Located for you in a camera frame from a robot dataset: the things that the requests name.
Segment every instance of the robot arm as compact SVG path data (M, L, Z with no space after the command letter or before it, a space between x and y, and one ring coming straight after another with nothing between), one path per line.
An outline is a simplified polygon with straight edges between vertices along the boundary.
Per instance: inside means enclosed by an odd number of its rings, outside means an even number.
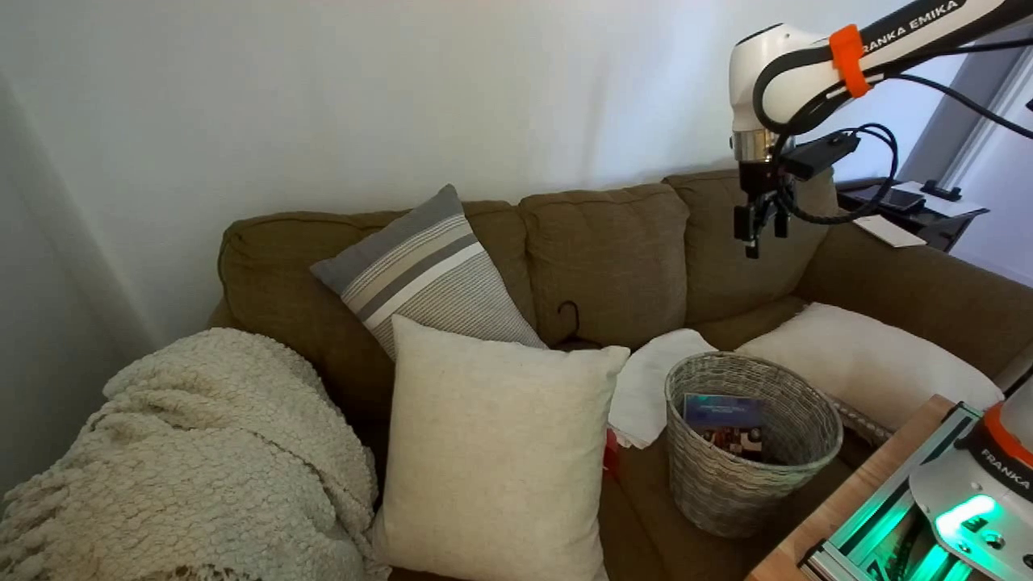
M845 24L831 39L791 24L745 36L732 48L729 67L732 145L738 186L748 198L748 207L735 208L735 234L745 239L745 253L758 253L755 239L771 213L771 199L776 225L786 228L786 202L777 202L777 186L787 175L777 150L786 138L817 130L878 80L1030 14L1033 0L917 0L866 30ZM856 136L832 136L820 147L832 147L831 157L844 157L856 147Z

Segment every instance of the gray striped pillow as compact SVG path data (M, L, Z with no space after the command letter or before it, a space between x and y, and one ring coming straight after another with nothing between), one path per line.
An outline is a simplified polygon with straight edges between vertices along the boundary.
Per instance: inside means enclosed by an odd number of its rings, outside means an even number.
M393 358L392 317L446 333L541 344L462 213L455 186L370 233L313 273L378 334Z

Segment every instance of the cream pillow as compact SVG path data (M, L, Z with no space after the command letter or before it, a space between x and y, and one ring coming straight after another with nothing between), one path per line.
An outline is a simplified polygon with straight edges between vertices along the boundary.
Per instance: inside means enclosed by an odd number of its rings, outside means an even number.
M606 407L628 348L546 352L393 317L397 373L375 549L450 577L606 577Z
M841 403L845 427L870 438L903 427L933 393L965 399L971 410L1002 399L1002 386L951 352L831 302L805 306L735 352L799 371Z

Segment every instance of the couch armrest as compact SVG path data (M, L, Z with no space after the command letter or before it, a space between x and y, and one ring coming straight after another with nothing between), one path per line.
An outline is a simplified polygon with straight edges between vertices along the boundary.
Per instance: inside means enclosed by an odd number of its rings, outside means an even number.
M935 248L891 248L858 225L831 228L802 296L925 334L1002 386L1033 369L1033 291Z

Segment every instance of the throw pillow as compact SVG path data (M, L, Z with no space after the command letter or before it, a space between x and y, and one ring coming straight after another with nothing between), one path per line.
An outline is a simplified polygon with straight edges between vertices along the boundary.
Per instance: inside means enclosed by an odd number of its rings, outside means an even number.
M871 442L903 427L933 393L965 399L971 410L1002 399L1002 386L951 352L831 302L805 306L738 352L799 371Z
M466 334L541 344L466 218L455 186L441 186L337 258L318 260L313 273L341 296L389 356L393 356L393 312Z
M375 549L450 577L603 577L606 403L628 348L546 352L393 317Z

